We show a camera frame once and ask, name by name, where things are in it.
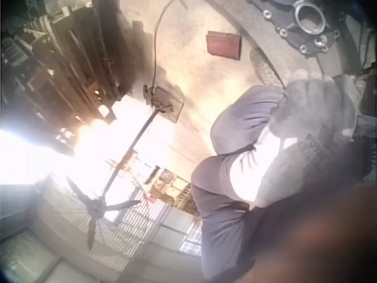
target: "fan blade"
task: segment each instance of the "fan blade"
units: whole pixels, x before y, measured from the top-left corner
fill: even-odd
[[[140,202],[141,202],[140,200],[129,200],[128,202],[122,202],[117,205],[106,206],[104,207],[104,211],[115,211],[115,210],[131,208],[134,205],[138,205]]]
[[[79,200],[81,200],[86,206],[90,205],[90,198],[85,195],[79,188],[78,186],[70,179],[67,177],[67,182],[73,192],[78,196]]]
[[[93,248],[93,245],[94,245],[94,239],[95,239],[95,226],[96,226],[96,219],[94,219],[93,217],[90,219],[89,221],[89,225],[88,225],[88,241],[87,241],[87,245],[88,245],[88,249],[91,251],[92,248]]]

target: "wire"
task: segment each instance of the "wire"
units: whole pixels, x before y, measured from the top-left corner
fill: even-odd
[[[153,79],[152,79],[152,86],[151,86],[151,90],[152,90],[152,95],[154,93],[154,84],[156,83],[156,72],[157,72],[157,32],[158,32],[158,28],[160,26],[160,22],[167,10],[167,8],[169,8],[169,6],[174,2],[174,0],[170,0],[166,6],[164,7],[164,9],[162,10],[161,14],[160,14],[160,17],[158,18],[158,21],[156,22],[156,25],[154,26],[154,38],[153,38],[153,53],[154,53],[154,70],[153,70]]]

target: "gloved hand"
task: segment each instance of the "gloved hand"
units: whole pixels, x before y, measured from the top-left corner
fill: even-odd
[[[323,179],[342,162],[356,121],[355,106],[332,78],[295,72],[255,150],[241,160],[252,164],[254,204],[268,206]]]
[[[347,75],[341,80],[348,85]],[[322,146],[348,142],[356,127],[356,109],[348,95],[330,76],[299,70],[292,74],[286,97],[270,119],[271,132],[282,139],[320,137]]]

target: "shoe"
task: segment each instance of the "shoe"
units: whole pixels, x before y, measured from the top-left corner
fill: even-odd
[[[255,70],[255,74],[264,85],[283,87],[283,84],[273,71],[266,55],[260,48],[256,48],[251,51],[250,60]]]

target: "bolt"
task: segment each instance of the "bolt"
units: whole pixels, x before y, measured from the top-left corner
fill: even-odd
[[[308,51],[308,50],[307,50],[307,46],[306,46],[306,45],[301,45],[301,46],[300,46],[300,51],[301,51],[302,54],[306,54],[307,51]]]
[[[318,38],[316,38],[316,39],[314,40],[314,43],[315,43],[316,46],[319,47],[319,48],[325,46],[325,43],[324,43],[321,39],[318,39]]]
[[[281,29],[280,32],[279,32],[280,36],[281,37],[287,37],[288,36],[288,32],[286,29]]]
[[[263,11],[263,16],[266,18],[266,19],[270,19],[272,18],[272,14],[269,10],[264,10]]]
[[[340,31],[337,29],[334,31],[334,38],[337,39],[340,37]]]

